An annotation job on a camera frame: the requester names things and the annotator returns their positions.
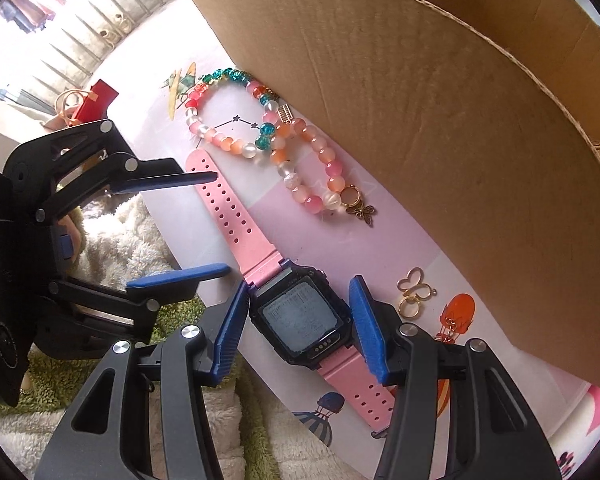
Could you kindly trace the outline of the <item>pink strap smartwatch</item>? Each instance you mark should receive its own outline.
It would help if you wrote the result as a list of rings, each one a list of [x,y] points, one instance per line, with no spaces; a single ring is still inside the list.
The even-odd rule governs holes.
[[[326,394],[326,410],[346,408],[382,436],[394,397],[370,374],[356,348],[351,311],[326,275],[284,257],[222,174],[197,193],[247,286],[245,354],[256,371],[291,411]]]

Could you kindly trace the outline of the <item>gold butterfly outline charm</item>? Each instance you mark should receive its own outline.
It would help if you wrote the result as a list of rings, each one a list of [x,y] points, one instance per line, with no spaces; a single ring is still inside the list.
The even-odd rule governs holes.
[[[413,301],[427,301],[438,294],[437,289],[425,282],[425,272],[419,266],[414,266],[400,278],[396,288],[405,299]]]

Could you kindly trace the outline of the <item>silver abacus charm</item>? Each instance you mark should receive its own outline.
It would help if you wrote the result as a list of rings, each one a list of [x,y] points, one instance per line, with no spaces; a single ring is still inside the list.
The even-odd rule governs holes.
[[[294,113],[291,110],[291,107],[287,103],[279,104],[277,110],[279,120],[283,124],[289,124],[294,120]]]

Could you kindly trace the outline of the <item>gold spring charm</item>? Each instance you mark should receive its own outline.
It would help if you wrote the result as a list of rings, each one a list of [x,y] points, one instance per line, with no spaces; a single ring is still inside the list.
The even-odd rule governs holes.
[[[436,339],[445,342],[446,344],[454,344],[459,334],[460,333],[457,331],[457,322],[454,318],[442,315]]]

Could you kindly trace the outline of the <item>bronze butterfly charm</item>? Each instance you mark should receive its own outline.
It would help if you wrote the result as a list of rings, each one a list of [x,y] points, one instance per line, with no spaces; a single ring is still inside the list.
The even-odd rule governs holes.
[[[374,217],[377,214],[377,209],[372,205],[365,205],[363,202],[358,202],[355,205],[346,208],[346,213],[350,216],[364,221],[366,226],[372,228],[374,226]]]

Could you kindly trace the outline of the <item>white fluffy blanket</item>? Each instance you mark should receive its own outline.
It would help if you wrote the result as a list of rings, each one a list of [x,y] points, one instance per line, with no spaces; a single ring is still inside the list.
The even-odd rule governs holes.
[[[95,200],[71,216],[82,237],[73,265],[77,278],[122,289],[145,275],[174,268],[175,260],[143,199]],[[66,408],[94,370],[92,361],[58,361],[38,349],[16,408],[0,404],[0,445],[33,478]],[[219,387],[204,389],[212,439],[227,479],[355,479],[358,473],[305,430],[237,361]]]

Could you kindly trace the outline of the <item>red gift bag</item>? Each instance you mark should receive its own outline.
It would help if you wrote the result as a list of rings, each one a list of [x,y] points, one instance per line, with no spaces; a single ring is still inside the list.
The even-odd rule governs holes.
[[[117,99],[118,95],[117,90],[99,79],[88,90],[72,119],[77,124],[87,124],[105,119],[109,105]]]

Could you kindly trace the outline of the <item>pink floral blanket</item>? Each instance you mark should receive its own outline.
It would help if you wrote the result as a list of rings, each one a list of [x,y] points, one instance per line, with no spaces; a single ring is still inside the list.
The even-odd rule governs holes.
[[[600,442],[600,388],[591,386],[562,426],[550,437],[563,479],[570,479]]]

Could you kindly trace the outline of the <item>brown cardboard box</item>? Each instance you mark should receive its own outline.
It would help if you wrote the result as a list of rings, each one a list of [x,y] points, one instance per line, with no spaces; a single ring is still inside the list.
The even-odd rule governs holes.
[[[510,341],[600,387],[600,26],[576,0],[193,0]]]

